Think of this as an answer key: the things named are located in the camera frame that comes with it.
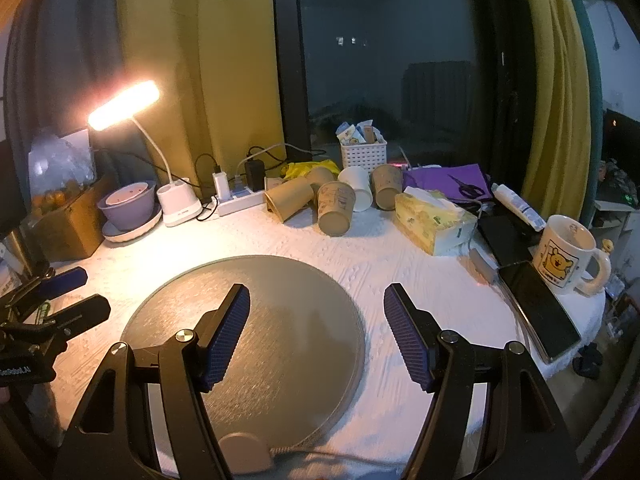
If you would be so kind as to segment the printed brown paper cup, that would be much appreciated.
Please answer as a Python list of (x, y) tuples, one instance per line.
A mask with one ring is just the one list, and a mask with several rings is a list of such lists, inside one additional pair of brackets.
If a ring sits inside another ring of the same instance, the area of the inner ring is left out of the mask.
[(322, 184), (317, 200), (319, 229), (333, 237), (344, 235), (352, 224), (355, 200), (355, 191), (344, 182)]

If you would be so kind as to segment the lying brown paper cup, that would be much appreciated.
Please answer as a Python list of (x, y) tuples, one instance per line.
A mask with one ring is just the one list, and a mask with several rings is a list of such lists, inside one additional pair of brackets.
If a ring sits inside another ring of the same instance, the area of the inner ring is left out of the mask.
[(297, 177), (265, 190), (266, 203), (281, 222), (297, 214), (313, 198), (314, 190), (305, 177)]

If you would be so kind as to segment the white paper cup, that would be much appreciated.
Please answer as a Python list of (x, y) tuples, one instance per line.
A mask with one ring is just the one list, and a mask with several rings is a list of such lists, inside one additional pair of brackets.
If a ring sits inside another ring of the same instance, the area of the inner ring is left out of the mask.
[(354, 190), (356, 195), (354, 211), (365, 211), (372, 206), (373, 195), (367, 170), (360, 166), (347, 167), (340, 172), (338, 180), (348, 184)]

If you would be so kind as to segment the small beige round disc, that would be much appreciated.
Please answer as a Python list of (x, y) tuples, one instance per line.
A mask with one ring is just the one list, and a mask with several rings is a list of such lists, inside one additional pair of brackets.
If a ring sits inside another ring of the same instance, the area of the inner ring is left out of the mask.
[(232, 474), (260, 474), (274, 467), (268, 446), (254, 434), (227, 434), (218, 445)]

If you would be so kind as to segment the purple bowl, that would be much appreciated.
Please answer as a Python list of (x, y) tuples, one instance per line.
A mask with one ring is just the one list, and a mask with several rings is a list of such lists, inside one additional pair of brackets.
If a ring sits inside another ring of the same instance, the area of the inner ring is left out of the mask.
[(111, 221), (121, 231), (137, 228), (152, 217), (156, 184), (153, 181), (140, 182), (146, 182), (149, 188), (134, 200), (130, 200), (130, 202), (118, 206), (106, 206), (105, 199), (110, 193), (96, 203), (96, 206), (104, 213), (107, 220)]

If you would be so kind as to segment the pink inner bowl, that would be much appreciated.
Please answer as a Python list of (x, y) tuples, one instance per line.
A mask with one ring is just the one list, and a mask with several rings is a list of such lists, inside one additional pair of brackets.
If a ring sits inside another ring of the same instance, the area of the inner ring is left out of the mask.
[(134, 182), (106, 196), (106, 206), (118, 206), (134, 200), (149, 188), (146, 182)]

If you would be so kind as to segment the clear plastic bag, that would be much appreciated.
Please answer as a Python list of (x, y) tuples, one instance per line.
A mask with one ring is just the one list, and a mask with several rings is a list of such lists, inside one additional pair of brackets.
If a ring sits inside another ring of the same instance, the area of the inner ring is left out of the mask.
[(83, 128), (58, 136), (52, 129), (42, 129), (32, 141), (28, 153), (30, 196), (61, 191), (74, 181), (73, 188), (83, 190), (96, 180), (96, 164)]

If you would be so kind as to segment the white desk lamp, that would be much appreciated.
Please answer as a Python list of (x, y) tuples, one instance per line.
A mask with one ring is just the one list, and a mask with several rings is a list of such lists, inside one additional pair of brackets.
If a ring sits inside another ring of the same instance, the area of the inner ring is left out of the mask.
[(96, 131), (104, 131), (121, 122), (131, 122), (143, 134), (145, 141), (160, 156), (167, 183), (161, 185), (156, 196), (168, 228), (193, 220), (203, 212), (203, 205), (189, 181), (175, 178), (168, 159), (152, 136), (140, 124), (137, 114), (144, 112), (160, 98), (160, 89), (151, 79), (135, 82), (120, 90), (88, 116), (88, 125)]

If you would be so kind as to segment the round grey placemat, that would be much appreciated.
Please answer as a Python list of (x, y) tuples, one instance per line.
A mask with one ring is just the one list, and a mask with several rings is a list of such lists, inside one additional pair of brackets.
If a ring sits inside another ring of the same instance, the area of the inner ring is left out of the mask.
[(224, 379), (203, 398), (215, 436), (242, 432), (270, 448), (324, 439), (356, 396), (366, 341), (352, 298), (310, 264), (249, 255), (198, 266), (146, 298), (122, 339), (162, 344), (218, 308), (234, 284), (250, 292), (250, 314)]

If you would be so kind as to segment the white usb charger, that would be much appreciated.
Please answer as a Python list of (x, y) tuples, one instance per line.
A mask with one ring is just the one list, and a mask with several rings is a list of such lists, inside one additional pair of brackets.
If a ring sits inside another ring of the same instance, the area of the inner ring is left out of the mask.
[(228, 174), (224, 171), (217, 171), (212, 174), (212, 178), (218, 200), (220, 202), (230, 200), (231, 191), (229, 188)]

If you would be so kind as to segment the black power adapter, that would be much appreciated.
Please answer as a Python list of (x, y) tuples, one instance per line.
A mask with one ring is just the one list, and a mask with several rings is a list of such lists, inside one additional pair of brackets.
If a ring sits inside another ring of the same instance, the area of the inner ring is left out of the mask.
[(262, 160), (252, 158), (244, 162), (246, 185), (253, 191), (265, 189), (266, 167)]

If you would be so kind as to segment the yellow tissue pack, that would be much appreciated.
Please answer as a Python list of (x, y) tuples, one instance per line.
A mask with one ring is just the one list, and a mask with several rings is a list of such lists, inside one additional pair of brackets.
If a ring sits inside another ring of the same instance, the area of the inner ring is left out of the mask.
[(394, 225), (431, 256), (442, 256), (472, 237), (477, 216), (438, 191), (407, 186), (395, 196)]

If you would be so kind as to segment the black scissors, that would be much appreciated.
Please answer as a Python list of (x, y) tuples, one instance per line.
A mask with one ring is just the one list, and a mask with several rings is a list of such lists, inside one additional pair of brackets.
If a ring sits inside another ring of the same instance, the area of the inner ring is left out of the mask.
[(480, 188), (475, 184), (463, 182), (452, 174), (448, 174), (448, 177), (457, 183), (459, 194), (468, 200), (479, 200), (485, 195), (484, 188)]

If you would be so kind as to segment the purple cloth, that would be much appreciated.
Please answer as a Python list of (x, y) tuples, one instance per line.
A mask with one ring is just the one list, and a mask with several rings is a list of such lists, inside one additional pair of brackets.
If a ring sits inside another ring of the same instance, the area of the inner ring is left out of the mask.
[(452, 174), (463, 182), (484, 188), (485, 195), (479, 199), (480, 202), (492, 199), (483, 171), (477, 164), (455, 167), (423, 166), (405, 170), (402, 173), (402, 178), (405, 188), (408, 186), (425, 191), (438, 191), (454, 203), (475, 202), (475, 200), (468, 200), (459, 194), (457, 183), (451, 180), (448, 174)]

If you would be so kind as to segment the yellow curtain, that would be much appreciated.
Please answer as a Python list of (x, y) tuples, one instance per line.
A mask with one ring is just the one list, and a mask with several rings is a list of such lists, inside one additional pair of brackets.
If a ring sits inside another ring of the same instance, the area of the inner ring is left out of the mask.
[(142, 117), (176, 170), (253, 146), (337, 155), (373, 122), (390, 156), (475, 162), (543, 214), (592, 195), (587, 53), (573, 0), (116, 0)]

